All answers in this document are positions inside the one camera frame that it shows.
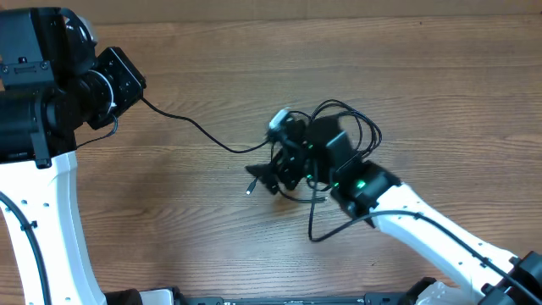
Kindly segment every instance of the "beige wall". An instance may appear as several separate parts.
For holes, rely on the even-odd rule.
[[[367,16],[540,14],[542,0],[0,0],[72,8],[97,24]]]

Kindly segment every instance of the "white arm segment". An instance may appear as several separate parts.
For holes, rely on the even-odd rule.
[[[92,273],[81,227],[75,179],[75,152],[52,159],[49,169],[34,161],[0,165],[0,191],[17,204],[34,229],[55,305],[104,305]],[[13,213],[1,204],[14,247],[25,303],[42,305],[40,278],[30,243]]]
[[[378,203],[379,205],[371,212],[387,210],[421,212],[424,216],[443,225],[482,256],[490,258],[492,263],[506,273],[513,268],[508,260],[516,255],[494,247],[468,233],[431,208],[407,184],[392,186],[379,197]],[[485,283],[495,286],[502,280],[502,276],[488,267],[483,267],[472,254],[422,219],[416,220],[406,215],[382,215],[373,218],[373,221],[382,232],[406,243],[450,277],[474,303],[478,303],[484,297],[481,288]]]

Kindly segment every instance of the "wooden table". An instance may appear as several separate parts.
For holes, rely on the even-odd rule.
[[[97,27],[124,49],[147,98],[242,149],[279,109],[327,98],[373,119],[372,160],[475,235],[542,252],[542,16],[375,18]],[[344,127],[356,136],[355,124]],[[78,130],[83,142],[106,130]],[[272,297],[402,291],[449,281],[367,225],[312,244],[308,205],[273,197],[248,164],[192,125],[137,103],[115,137],[78,152],[81,220],[104,291],[174,285],[188,296]],[[307,189],[297,196],[308,196]],[[315,234],[347,221],[329,201]],[[0,299],[22,304],[7,230]]]

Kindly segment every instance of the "wooden tabletop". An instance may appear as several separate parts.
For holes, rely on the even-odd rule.
[[[263,141],[286,106],[337,98],[384,133],[371,159],[474,235],[519,256],[542,252],[542,16],[374,18],[97,27],[146,76],[146,97],[227,145]],[[118,134],[78,151],[81,221],[104,291],[178,286],[188,296],[285,297],[450,283],[359,224],[319,244],[309,206],[273,197],[233,154],[187,122],[137,103]],[[343,126],[356,136],[354,122]],[[78,130],[83,142],[106,130]],[[307,188],[296,194],[307,197]],[[347,221],[317,207],[315,235]],[[7,230],[0,299],[22,304]]]

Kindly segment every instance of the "green light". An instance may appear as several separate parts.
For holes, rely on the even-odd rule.
[[[367,183],[365,183],[365,181],[359,180],[359,181],[357,182],[356,187],[357,187],[358,189],[362,189],[366,184],[367,184]]]

